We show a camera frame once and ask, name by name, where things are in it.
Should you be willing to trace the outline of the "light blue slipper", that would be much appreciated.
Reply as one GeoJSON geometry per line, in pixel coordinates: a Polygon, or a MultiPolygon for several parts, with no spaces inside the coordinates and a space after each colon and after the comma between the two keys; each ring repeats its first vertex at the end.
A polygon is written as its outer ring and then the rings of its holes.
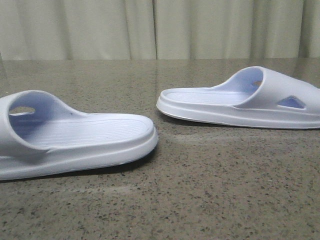
{"type": "Polygon", "coordinates": [[[84,113],[40,90],[0,100],[3,181],[130,163],[148,155],[158,139],[143,115],[84,113]]]}
{"type": "Polygon", "coordinates": [[[213,87],[170,88],[156,103],[165,115],[218,125],[316,129],[320,90],[262,66],[239,70],[213,87]]]}

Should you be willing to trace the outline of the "pale green curtain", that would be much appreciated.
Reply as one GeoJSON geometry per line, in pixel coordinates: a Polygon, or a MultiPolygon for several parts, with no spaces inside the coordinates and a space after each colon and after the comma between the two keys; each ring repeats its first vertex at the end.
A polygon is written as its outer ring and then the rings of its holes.
{"type": "Polygon", "coordinates": [[[3,60],[320,55],[317,0],[3,0],[3,60]]]}

